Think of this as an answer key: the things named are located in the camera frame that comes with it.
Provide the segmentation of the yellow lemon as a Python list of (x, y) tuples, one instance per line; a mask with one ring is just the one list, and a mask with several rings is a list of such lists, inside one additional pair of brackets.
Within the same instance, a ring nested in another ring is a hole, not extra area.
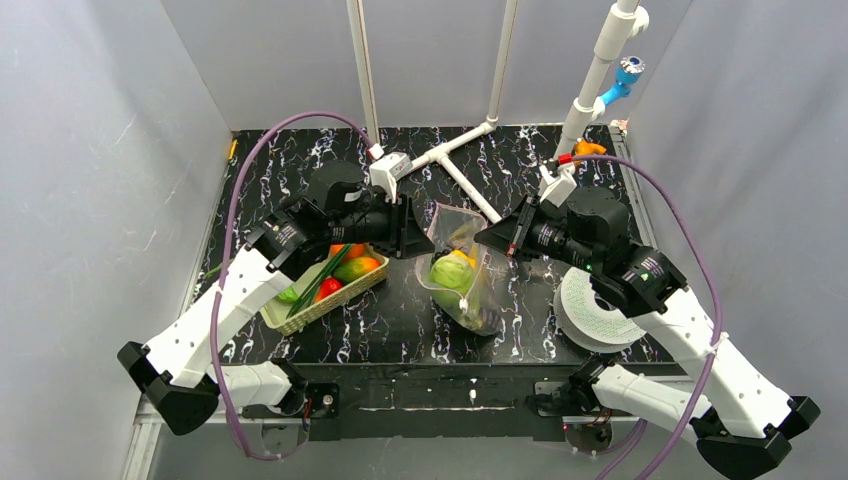
[(472, 268), (476, 268), (476, 260), (468, 254), (464, 253), (462, 250), (454, 249), (451, 251), (451, 254), (465, 259)]

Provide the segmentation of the clear zip top bag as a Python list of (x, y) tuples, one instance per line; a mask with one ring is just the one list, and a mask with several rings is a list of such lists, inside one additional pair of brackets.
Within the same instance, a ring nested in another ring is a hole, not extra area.
[(500, 333), (504, 324), (490, 274), (486, 246), (475, 235), (488, 220), (474, 211), (437, 203), (426, 230), (435, 251), (416, 259), (419, 284), (452, 320), (480, 336)]

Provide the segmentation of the green bitter gourd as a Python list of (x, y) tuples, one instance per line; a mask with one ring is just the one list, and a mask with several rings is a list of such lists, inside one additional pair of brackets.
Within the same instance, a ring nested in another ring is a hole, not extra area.
[(299, 301), (300, 295), (292, 286), (289, 286), (284, 291), (279, 293), (276, 298), (278, 301), (284, 304), (293, 305)]

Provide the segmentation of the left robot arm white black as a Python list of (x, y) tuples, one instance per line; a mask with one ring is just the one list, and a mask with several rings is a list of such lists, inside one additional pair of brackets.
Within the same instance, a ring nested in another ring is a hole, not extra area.
[(368, 244), (400, 259), (432, 253), (410, 200), (397, 191), (410, 169), (403, 153), (372, 163), (367, 181), (352, 164), (324, 165), (306, 193), (285, 200), (236, 255), (225, 256), (218, 284), (160, 334), (119, 350), (118, 361), (172, 433), (198, 429), (220, 404), (299, 410), (308, 382), (293, 368), (282, 361), (222, 366), (219, 352), (262, 307), (325, 260), (333, 244)]

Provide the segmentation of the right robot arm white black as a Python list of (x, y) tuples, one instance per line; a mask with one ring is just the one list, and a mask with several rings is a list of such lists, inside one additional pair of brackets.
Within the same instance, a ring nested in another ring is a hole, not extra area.
[(581, 187), (560, 206), (529, 196), (475, 239), (518, 260), (548, 256), (586, 273), (596, 296), (659, 341), (695, 388), (669, 388), (593, 356), (535, 402), (549, 412), (605, 407), (633, 414), (693, 443), (729, 479), (774, 470), (820, 408), (762, 375), (705, 312), (677, 267), (634, 240), (628, 226), (627, 207), (610, 191)]

